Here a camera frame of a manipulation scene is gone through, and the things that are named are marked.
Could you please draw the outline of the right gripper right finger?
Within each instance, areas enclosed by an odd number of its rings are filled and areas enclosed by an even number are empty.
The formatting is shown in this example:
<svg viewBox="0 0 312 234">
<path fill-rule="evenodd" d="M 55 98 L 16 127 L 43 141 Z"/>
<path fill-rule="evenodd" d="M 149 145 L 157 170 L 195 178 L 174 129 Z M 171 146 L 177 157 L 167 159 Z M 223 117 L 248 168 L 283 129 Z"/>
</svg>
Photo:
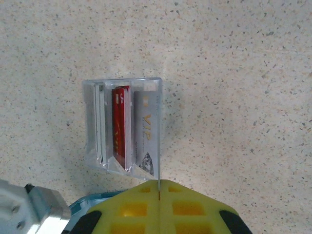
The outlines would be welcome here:
<svg viewBox="0 0 312 234">
<path fill-rule="evenodd" d="M 160 182 L 161 234 L 250 234 L 231 206 L 170 180 Z"/>
</svg>

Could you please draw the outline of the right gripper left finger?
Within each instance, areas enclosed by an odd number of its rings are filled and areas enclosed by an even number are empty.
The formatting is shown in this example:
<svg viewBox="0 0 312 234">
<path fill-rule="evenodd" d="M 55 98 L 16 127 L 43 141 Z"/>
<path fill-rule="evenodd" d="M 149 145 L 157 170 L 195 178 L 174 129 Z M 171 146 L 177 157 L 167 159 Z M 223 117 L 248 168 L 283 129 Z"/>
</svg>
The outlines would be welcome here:
<svg viewBox="0 0 312 234">
<path fill-rule="evenodd" d="M 72 205 L 65 234 L 157 234 L 159 232 L 157 180 L 148 180 L 122 192 L 87 195 Z"/>
</svg>

